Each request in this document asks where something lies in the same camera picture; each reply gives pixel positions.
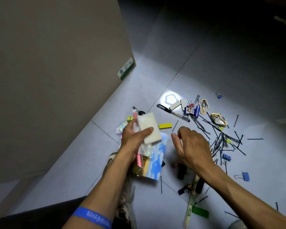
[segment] sticker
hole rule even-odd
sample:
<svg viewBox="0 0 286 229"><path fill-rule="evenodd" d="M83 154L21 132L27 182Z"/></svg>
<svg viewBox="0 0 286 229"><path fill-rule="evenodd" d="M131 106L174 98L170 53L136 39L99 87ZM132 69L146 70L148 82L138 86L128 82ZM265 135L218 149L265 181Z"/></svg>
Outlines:
<svg viewBox="0 0 286 229"><path fill-rule="evenodd" d="M129 73L129 71L133 68L134 62L133 59L130 58L125 65L118 72L118 76L121 80L123 80Z"/></svg>

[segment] pen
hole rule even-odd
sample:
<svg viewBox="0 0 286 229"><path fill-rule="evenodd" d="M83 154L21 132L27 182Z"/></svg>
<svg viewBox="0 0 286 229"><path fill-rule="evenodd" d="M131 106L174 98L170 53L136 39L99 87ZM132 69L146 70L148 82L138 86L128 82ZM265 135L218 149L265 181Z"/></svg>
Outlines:
<svg viewBox="0 0 286 229"><path fill-rule="evenodd" d="M174 114L175 116L178 116L178 117L184 119L187 122L190 122L189 118L186 118L186 117L184 117L184 116L182 116L182 115L180 115L178 113L173 112L172 110L168 109L167 107L164 107L162 104L157 104L157 107L163 109L164 111L166 111L168 113Z"/></svg>

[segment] yellow block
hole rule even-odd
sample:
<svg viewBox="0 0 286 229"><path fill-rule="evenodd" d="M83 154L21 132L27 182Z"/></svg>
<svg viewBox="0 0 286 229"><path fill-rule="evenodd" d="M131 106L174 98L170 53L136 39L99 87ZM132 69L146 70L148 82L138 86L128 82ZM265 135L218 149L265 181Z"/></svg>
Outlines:
<svg viewBox="0 0 286 229"><path fill-rule="evenodd" d="M129 122L129 121L132 121L132 120L133 120L133 117L128 116L126 120L127 120L128 122Z"/></svg>
<svg viewBox="0 0 286 229"><path fill-rule="evenodd" d="M171 128L172 127L172 123L167 123L167 124L161 124L159 125L159 128L162 129L162 128Z"/></svg>

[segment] yellow eraser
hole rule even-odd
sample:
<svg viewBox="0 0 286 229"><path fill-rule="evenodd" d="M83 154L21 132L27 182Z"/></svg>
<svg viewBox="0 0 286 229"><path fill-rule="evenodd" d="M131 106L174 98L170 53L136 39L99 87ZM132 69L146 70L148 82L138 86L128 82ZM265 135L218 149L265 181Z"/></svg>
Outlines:
<svg viewBox="0 0 286 229"><path fill-rule="evenodd" d="M167 124L161 124L159 125L159 128L162 129L162 128L171 128L172 127L172 123L167 123Z"/></svg>

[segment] green tag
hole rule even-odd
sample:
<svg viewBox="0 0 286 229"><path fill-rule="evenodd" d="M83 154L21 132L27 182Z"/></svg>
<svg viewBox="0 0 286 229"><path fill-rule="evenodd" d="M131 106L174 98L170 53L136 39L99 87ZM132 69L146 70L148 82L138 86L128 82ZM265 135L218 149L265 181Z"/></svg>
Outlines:
<svg viewBox="0 0 286 229"><path fill-rule="evenodd" d="M205 209L202 209L200 207L196 207L196 206L193 206L192 208L192 212L196 215L199 215L199 216L202 216L202 217L205 217L205 218L209 218L209 212Z"/></svg>

